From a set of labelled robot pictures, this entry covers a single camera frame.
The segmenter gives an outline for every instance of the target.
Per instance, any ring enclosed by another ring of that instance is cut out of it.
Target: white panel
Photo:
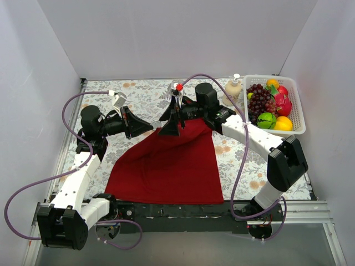
[[[36,0],[0,0],[0,206],[20,187],[52,175],[65,127],[60,112],[79,78]],[[9,217],[30,234],[48,185],[20,193]],[[0,264],[21,265],[28,241],[0,218]]]
[[[354,48],[355,2],[318,1],[281,71],[298,83],[310,179],[329,203],[349,265],[355,262]]]
[[[80,77],[278,74],[316,0],[39,0]]]

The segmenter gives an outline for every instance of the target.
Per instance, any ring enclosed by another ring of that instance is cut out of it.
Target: red cap
[[[180,91],[180,90],[182,90],[184,87],[181,85],[181,84],[178,84],[177,86],[176,86],[176,89],[178,90],[178,91]]]

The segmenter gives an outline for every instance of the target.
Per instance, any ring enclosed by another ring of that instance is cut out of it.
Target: patterned fabric
[[[89,81],[86,91],[121,91],[127,96],[126,105],[138,117],[145,121],[158,120],[170,102],[167,93],[169,84],[173,80],[118,80],[118,81]],[[210,82],[205,79],[194,79],[188,82],[185,87],[185,95],[191,99],[196,99],[194,87],[201,82]],[[228,79],[219,79],[222,86],[225,86]],[[222,102],[223,92],[213,84],[218,92],[220,102]],[[238,106],[244,109],[242,93],[237,101]],[[88,105],[96,105],[103,114],[107,114],[113,108],[111,98],[107,95],[85,95],[83,97],[81,109]],[[75,131],[81,128],[80,115],[78,116]],[[96,173],[92,177],[88,186],[85,198],[92,198],[96,193],[103,193],[110,177],[111,169],[116,160],[130,147],[149,136],[151,132],[146,132],[139,137],[128,140],[124,134],[117,134],[108,137],[109,146],[104,160]],[[234,185],[236,174],[240,167],[245,146],[233,139],[222,136],[217,132],[212,134],[215,145],[217,164],[219,167],[220,181],[225,200],[229,200]],[[64,165],[64,170],[70,170],[75,156],[76,142],[72,137],[69,152]],[[257,153],[249,150],[241,179],[235,194],[236,200],[250,200],[265,184],[267,164]],[[65,181],[65,177],[59,181],[59,188]],[[309,200],[307,184],[304,178],[300,178],[287,193],[285,198],[289,200]]]

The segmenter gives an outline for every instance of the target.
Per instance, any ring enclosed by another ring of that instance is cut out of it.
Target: white plastic basket
[[[243,82],[243,94],[244,94],[244,109],[245,118],[249,121],[248,117],[248,98],[246,90],[253,84],[260,83],[262,86],[266,86],[269,79],[276,79],[278,83],[288,90],[288,97],[292,103],[292,110],[288,118],[292,121],[292,131],[286,130],[272,130],[264,129],[265,131],[275,135],[300,135],[305,133],[306,124],[303,117],[302,106],[300,96],[298,95],[296,82],[293,79],[285,78],[283,76],[267,76],[267,75],[247,75],[244,77]]]

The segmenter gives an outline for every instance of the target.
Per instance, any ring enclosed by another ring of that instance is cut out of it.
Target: red cloth
[[[212,130],[203,120],[187,121],[180,137],[158,131],[117,160],[105,193],[143,203],[223,203]]]

